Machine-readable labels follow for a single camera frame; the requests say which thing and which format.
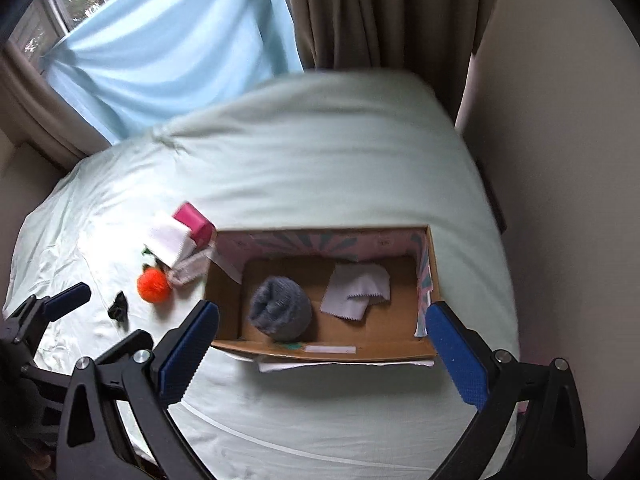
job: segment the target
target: orange fuzzy ball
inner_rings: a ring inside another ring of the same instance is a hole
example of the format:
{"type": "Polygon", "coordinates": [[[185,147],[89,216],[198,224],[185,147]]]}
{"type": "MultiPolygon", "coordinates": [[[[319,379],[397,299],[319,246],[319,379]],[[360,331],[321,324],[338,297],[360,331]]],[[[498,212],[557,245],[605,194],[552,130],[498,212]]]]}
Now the orange fuzzy ball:
{"type": "Polygon", "coordinates": [[[165,301],[171,294],[171,287],[166,280],[164,272],[155,267],[145,269],[138,277],[138,294],[140,298],[149,303],[162,303],[165,301]]]}

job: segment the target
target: open box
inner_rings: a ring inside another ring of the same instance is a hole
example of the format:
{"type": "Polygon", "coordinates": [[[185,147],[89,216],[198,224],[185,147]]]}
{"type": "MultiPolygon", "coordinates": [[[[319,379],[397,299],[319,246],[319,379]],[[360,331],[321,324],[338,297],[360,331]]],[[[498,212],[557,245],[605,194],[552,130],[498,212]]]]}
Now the open box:
{"type": "Polygon", "coordinates": [[[220,310],[215,348],[243,356],[318,362],[432,359],[424,311],[440,299],[431,231],[417,228],[219,231],[206,300],[220,310]],[[373,262],[390,277],[390,301],[371,305],[360,321],[320,312],[337,262],[373,262]],[[274,343],[247,320],[257,287],[269,276],[297,282],[313,307],[298,344],[274,343]]]}

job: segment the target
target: blue gripper pad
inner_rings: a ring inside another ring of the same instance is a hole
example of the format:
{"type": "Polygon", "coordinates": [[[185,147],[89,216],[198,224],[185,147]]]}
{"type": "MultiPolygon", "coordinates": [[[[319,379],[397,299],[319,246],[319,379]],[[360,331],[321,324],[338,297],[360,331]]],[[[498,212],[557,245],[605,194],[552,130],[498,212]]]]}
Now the blue gripper pad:
{"type": "Polygon", "coordinates": [[[431,304],[424,315],[429,338],[444,361],[462,400],[480,411],[489,394],[487,370],[465,340],[465,332],[471,331],[462,325],[446,304],[442,307],[441,303],[444,302],[431,304]]]}
{"type": "Polygon", "coordinates": [[[44,301],[44,317],[52,322],[66,316],[69,312],[84,305],[91,299],[91,289],[86,283],[76,283],[67,290],[44,301]]]}
{"type": "Polygon", "coordinates": [[[156,379],[154,382],[161,404],[168,406],[182,399],[207,348],[216,337],[219,320],[215,304],[199,301],[182,324],[169,330],[158,343],[151,372],[152,380],[156,379]]]}

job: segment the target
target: mattress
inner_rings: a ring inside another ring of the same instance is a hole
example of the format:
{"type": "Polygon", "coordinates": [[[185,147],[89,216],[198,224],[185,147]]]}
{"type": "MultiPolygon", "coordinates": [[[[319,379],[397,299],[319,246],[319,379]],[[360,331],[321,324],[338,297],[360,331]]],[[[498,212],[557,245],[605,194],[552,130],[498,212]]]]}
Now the mattress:
{"type": "MultiPolygon", "coordinates": [[[[141,240],[185,200],[220,229],[429,224],[443,297],[492,348],[518,355],[500,237],[466,147],[430,89],[400,72],[288,76],[81,161],[26,219],[6,312],[79,281],[91,301],[52,323],[36,362],[70,373],[127,333],[158,341],[202,297],[140,300],[141,240]],[[107,316],[118,291],[129,322],[107,316]]],[[[209,349],[171,416],[219,479],[424,479],[463,433],[440,362],[325,365],[261,373],[209,349]]],[[[145,444],[122,410],[133,443],[145,444]]],[[[488,467],[495,472],[513,424],[488,467]]]]}

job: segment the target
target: metal screw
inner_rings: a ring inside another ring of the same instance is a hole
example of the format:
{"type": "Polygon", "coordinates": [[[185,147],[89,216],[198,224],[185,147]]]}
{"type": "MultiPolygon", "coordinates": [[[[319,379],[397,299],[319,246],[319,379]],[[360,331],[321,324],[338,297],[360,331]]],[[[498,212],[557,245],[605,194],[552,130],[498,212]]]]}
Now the metal screw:
{"type": "Polygon", "coordinates": [[[81,357],[78,359],[78,361],[76,361],[76,368],[78,370],[84,370],[85,368],[88,367],[90,362],[91,362],[91,359],[89,357],[81,357]]]}
{"type": "Polygon", "coordinates": [[[569,369],[569,363],[559,357],[558,359],[554,359],[554,366],[560,371],[566,371],[569,369]]]}
{"type": "Polygon", "coordinates": [[[146,361],[151,357],[151,352],[149,350],[138,350],[135,354],[133,354],[133,360],[137,363],[146,363],[146,361]]]}
{"type": "Polygon", "coordinates": [[[513,359],[513,356],[506,350],[496,350],[495,358],[499,363],[505,364],[505,363],[510,363],[511,360],[513,359]]]}

